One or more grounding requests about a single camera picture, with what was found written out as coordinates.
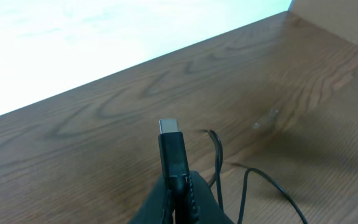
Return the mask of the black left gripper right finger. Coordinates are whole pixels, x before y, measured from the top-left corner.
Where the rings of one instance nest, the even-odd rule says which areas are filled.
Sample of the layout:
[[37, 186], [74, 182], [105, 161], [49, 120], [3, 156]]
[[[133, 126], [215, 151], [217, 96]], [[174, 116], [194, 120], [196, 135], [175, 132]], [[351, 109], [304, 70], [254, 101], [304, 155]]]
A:
[[220, 209], [208, 183], [197, 171], [190, 172], [189, 181], [187, 202], [190, 223], [233, 224], [233, 221]]

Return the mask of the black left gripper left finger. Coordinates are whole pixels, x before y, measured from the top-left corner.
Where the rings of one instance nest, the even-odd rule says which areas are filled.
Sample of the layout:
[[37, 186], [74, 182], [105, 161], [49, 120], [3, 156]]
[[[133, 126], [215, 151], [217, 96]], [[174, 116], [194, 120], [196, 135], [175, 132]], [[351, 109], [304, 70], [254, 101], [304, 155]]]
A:
[[172, 224], [172, 193], [160, 177], [128, 224]]

